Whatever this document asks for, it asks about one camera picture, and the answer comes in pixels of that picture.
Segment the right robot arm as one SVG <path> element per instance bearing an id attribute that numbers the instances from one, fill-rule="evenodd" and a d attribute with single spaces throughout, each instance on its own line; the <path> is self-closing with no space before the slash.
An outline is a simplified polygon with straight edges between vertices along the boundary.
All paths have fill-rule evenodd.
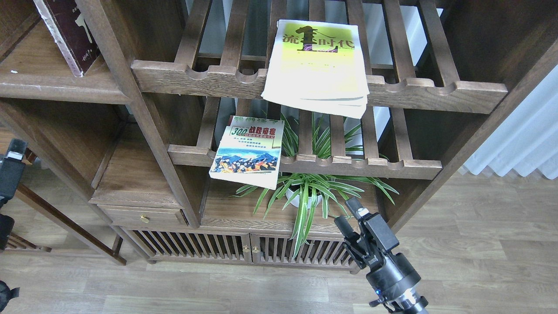
<path id="1" fill-rule="evenodd" d="M 343 216 L 334 222 L 344 236 L 344 248 L 356 265 L 361 270 L 370 268 L 366 278 L 378 299 L 369 302 L 369 306 L 382 304 L 391 314 L 426 314 L 427 299 L 416 291 L 421 277 L 403 254 L 392 253 L 399 241 L 383 217 L 370 213 L 355 197 L 345 204 L 357 219 L 361 232 L 355 232 Z"/>

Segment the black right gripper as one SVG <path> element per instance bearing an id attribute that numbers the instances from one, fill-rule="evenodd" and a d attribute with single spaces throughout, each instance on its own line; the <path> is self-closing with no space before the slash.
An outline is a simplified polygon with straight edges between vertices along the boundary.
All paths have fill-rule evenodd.
<path id="1" fill-rule="evenodd" d="M 399 245 L 397 237 L 380 213 L 370 213 L 357 198 L 350 198 L 345 204 L 361 224 L 361 230 L 371 235 L 379 249 L 391 253 Z M 422 296 L 416 291 L 421 277 L 403 254 L 379 254 L 383 258 L 383 262 L 379 262 L 376 256 L 368 254 L 361 243 L 363 239 L 345 217 L 336 217 L 334 222 L 344 237 L 346 251 L 357 266 L 369 266 L 371 269 L 366 278 L 378 299 L 369 302 L 370 306 L 422 306 Z"/>

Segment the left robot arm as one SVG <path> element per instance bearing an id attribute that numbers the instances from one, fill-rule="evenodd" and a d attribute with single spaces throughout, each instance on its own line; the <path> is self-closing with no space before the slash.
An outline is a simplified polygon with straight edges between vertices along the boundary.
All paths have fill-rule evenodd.
<path id="1" fill-rule="evenodd" d="M 15 195 L 20 183 L 25 164 L 24 152 L 27 148 L 26 141 L 12 139 L 6 154 L 1 159 L 0 167 L 0 206 L 3 207 Z M 14 226 L 14 219 L 10 216 L 0 215 L 0 250 L 4 252 L 9 236 Z M 8 302 L 19 296 L 19 288 L 10 289 L 4 282 L 0 282 L 0 310 L 4 310 Z"/>

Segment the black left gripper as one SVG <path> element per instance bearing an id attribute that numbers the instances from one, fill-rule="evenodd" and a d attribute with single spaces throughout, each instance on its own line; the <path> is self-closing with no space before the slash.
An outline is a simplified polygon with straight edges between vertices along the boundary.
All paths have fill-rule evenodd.
<path id="1" fill-rule="evenodd" d="M 27 148 L 26 141 L 12 139 L 6 154 L 1 160 L 0 167 L 0 204 L 6 204 L 15 195 L 19 185 L 25 163 L 24 152 Z M 0 250 L 5 250 L 10 234 L 14 227 L 14 219 L 7 215 L 0 215 Z"/>

